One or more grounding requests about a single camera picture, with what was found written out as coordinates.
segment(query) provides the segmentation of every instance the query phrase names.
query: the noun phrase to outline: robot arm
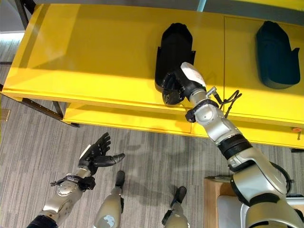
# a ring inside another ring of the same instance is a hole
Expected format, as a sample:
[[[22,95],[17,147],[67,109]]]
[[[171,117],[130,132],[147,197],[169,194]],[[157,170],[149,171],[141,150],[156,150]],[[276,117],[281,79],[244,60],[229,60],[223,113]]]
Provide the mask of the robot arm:
[[[46,202],[28,228],[57,228],[64,222],[82,193],[94,188],[95,179],[92,176],[98,167],[115,165],[124,158],[124,153],[106,156],[106,152],[110,149],[109,145],[108,133],[93,145],[88,145],[80,156],[74,174],[69,173],[63,179],[51,183],[52,186],[57,186],[55,196]]]
[[[252,147],[240,130],[225,118],[218,104],[210,100],[211,94],[218,96],[216,89],[212,88],[207,92],[200,73],[186,62],[165,77],[164,88],[170,88],[168,83],[172,81],[175,88],[177,82],[180,87],[174,94],[168,89],[164,90],[164,102],[176,104],[187,97],[192,103],[193,109],[187,112],[186,119],[205,128],[209,138],[227,159],[229,168],[235,172],[231,179],[233,190],[240,201],[250,207],[246,227],[303,228],[303,222],[286,202],[286,186],[277,170],[267,157]]]

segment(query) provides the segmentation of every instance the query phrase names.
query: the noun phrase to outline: yellow table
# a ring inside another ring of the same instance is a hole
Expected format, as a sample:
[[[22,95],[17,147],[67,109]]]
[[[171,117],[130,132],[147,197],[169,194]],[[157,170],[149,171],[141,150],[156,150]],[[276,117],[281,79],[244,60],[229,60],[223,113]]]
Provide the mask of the yellow table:
[[[229,118],[252,142],[304,148],[304,80],[274,90],[257,77],[254,37],[261,20],[144,7],[43,4],[16,53],[2,93],[69,102],[63,121],[206,137],[186,122],[190,104],[166,107],[154,86],[156,51],[174,22],[187,25],[195,67],[223,97],[240,89]],[[304,50],[300,26],[280,24]],[[303,51],[300,51],[301,74]]]

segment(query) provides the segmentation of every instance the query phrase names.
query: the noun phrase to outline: gray carpet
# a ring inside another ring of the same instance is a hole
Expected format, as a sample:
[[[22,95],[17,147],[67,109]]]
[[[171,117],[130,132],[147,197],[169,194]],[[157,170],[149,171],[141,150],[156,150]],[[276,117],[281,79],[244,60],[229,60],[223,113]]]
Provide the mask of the gray carpet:
[[[0,61],[11,61],[18,46],[0,42]],[[0,65],[3,83],[8,66]],[[50,102],[41,104],[51,107]],[[49,183],[72,172],[83,149],[103,133],[112,138],[109,154],[124,152],[122,163],[100,168],[96,187],[86,191],[63,224],[65,228],[90,228],[103,199],[114,185],[118,170],[126,172],[122,228],[162,227],[174,186],[188,194],[183,207],[191,227],[201,228],[203,186],[206,176],[228,174],[226,160],[208,139],[82,125],[70,127],[1,96],[1,107],[11,109],[1,123],[0,227],[24,228],[55,192]],[[271,161],[283,166],[295,180],[293,192],[304,194],[304,154],[288,148],[255,145]]]

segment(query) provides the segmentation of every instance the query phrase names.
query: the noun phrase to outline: robot leg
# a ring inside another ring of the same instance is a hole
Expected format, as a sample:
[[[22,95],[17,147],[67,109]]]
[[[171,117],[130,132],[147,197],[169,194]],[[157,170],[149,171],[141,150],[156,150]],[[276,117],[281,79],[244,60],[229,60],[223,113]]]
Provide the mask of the robot leg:
[[[165,228],[189,228],[190,225],[186,216],[183,214],[183,209],[181,207],[182,200],[187,193],[187,189],[183,186],[179,187],[175,193],[174,199],[170,205],[170,210],[167,211],[164,218],[162,219],[162,224]]]
[[[95,221],[94,228],[118,228],[124,209],[124,199],[121,197],[124,184],[124,172],[118,171],[116,184],[111,194],[102,203]]]

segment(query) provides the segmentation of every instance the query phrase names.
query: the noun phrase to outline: wire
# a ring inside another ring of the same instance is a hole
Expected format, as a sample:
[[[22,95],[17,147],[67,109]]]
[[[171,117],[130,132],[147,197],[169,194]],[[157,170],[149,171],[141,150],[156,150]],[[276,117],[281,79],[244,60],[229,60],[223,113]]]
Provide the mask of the wire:
[[[221,102],[221,106],[220,106],[220,109],[222,109],[222,107],[225,105],[225,104],[228,104],[228,103],[231,103],[227,112],[225,113],[225,118],[228,117],[228,114],[232,108],[232,105],[234,104],[234,102],[240,98],[242,96],[242,94],[239,93],[239,90],[235,91],[228,99],[224,99],[223,102]]]
[[[281,166],[279,166],[278,164],[275,164],[273,162],[270,162],[272,164],[273,167],[275,167],[277,170],[279,170],[282,175],[285,177],[286,179],[286,189],[287,189],[287,194],[291,191],[291,184],[294,183],[294,180],[290,179],[290,176],[288,174],[288,172],[286,172],[285,169],[283,169]]]

